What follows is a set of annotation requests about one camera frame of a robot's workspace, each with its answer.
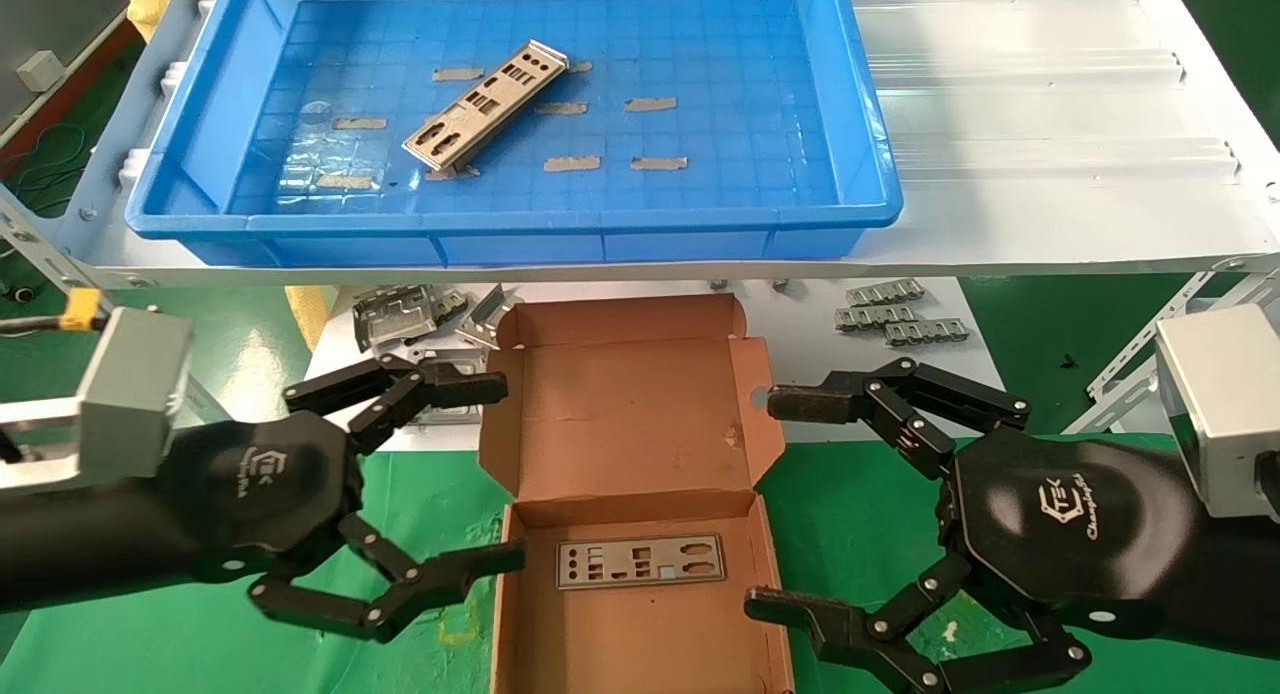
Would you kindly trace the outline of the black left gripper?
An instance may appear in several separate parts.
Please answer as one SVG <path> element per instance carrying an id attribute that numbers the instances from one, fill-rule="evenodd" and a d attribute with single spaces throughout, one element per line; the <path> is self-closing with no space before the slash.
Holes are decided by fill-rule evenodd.
<path id="1" fill-rule="evenodd" d="M 477 580 L 521 571 L 527 543 L 412 560 L 352 513 L 361 488 L 355 453 L 371 455 L 425 410 L 497 405 L 508 393 L 503 373 L 364 360 L 287 387 L 283 402 L 296 414 L 285 419 L 180 430 L 150 478 L 6 497 L 3 611 L 266 574 L 250 601 L 268 618 L 392 642 L 420 615 L 466 602 Z M 362 403 L 347 433 L 319 416 Z M 383 577 L 381 594 L 361 601 L 293 584 L 340 543 Z"/>

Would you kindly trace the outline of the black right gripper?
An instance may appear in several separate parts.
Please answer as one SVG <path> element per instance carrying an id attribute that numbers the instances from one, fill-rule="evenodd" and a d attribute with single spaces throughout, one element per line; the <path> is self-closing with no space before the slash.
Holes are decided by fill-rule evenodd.
<path id="1" fill-rule="evenodd" d="M 891 693 L 1041 691 L 1092 662 L 1061 625 L 1277 657 L 1276 522 L 1212 517 L 1172 452 L 993 432 L 1023 430 L 1030 405 L 910 357 L 773 387 L 765 407 L 782 423 L 863 423 L 922 476 L 945 476 L 942 543 L 963 554 L 873 612 L 749 588 L 745 615 L 803 630 L 820 662 L 863 670 Z M 928 414 L 993 433 L 955 457 Z M 916 650 L 910 634 L 964 588 L 1029 643 L 941 662 Z"/>

